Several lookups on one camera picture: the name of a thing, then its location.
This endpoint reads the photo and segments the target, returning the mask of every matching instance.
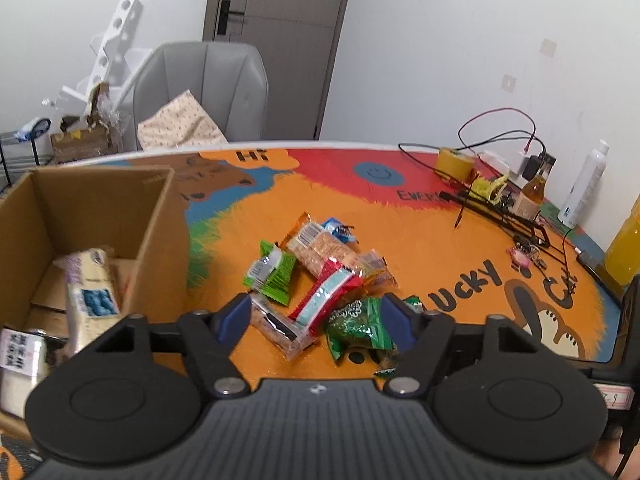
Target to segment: orange table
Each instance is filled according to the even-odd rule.
[[[516,320],[559,354],[607,360],[617,309],[576,263],[568,246],[574,295],[550,258],[548,280],[539,270],[512,265],[510,237],[477,214],[443,202],[448,189],[433,172],[395,149],[274,148],[269,143],[210,152],[126,154],[108,164],[168,164],[176,169],[191,232],[190,307],[216,310],[243,290],[242,277],[259,256],[261,239],[282,240],[302,212],[318,221],[334,216],[355,226],[356,250],[376,249],[399,283],[401,297],[418,295],[459,322],[488,314]],[[435,155],[421,153],[434,164]],[[561,237],[548,232],[554,245]],[[292,310],[312,285],[298,269]],[[287,362],[250,327],[232,354],[253,384],[261,377],[370,377],[376,364],[345,358],[336,364],[326,342]]]

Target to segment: gray chair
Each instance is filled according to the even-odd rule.
[[[269,88],[258,50],[223,41],[167,43],[145,61],[118,106],[132,117],[125,151],[140,148],[138,124],[186,90],[230,142],[262,138]]]

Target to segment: green snack packet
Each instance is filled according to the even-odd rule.
[[[289,283],[296,257],[265,240],[260,242],[260,256],[249,267],[242,284],[286,305],[289,303]]]
[[[329,351],[337,361],[350,346],[391,350],[394,347],[380,319],[380,298],[365,297],[335,310],[325,325]]]
[[[404,298],[403,301],[409,305],[416,314],[421,314],[425,311],[425,307],[418,296],[409,296],[408,298]]]
[[[386,352],[386,355],[380,360],[378,370],[373,374],[380,379],[387,379],[396,373],[396,367],[400,360],[400,354],[397,350],[390,350]]]

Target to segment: brown bottle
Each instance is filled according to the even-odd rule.
[[[529,180],[516,199],[513,213],[523,218],[533,220],[540,211],[540,205],[545,201],[545,184],[549,178],[551,168],[556,159],[551,155],[545,155],[538,174]]]

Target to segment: red wire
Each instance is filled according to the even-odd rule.
[[[529,140],[527,141],[527,145],[524,147],[524,152],[527,153],[529,151],[529,146],[531,145],[531,141],[533,141],[533,137],[536,135],[536,123],[530,117],[530,115],[527,114],[526,112],[523,112],[519,108],[512,108],[510,106],[503,107],[503,108],[492,108],[491,110],[487,110],[485,112],[482,112],[481,114],[478,114],[475,117],[471,117],[466,123],[464,123],[462,126],[460,126],[460,129],[458,130],[458,138],[460,139],[460,142],[462,142],[462,144],[464,144],[466,146],[466,143],[465,143],[464,140],[462,140],[462,137],[460,136],[460,133],[462,132],[462,130],[465,129],[465,127],[468,124],[472,123],[473,121],[475,121],[476,119],[479,119],[482,116],[485,116],[485,115],[488,115],[488,114],[493,114],[495,112],[505,112],[505,111],[517,112],[517,113],[519,113],[521,115],[524,115],[529,121],[531,121],[531,124],[533,126],[533,131],[531,133],[531,136],[529,137]]]

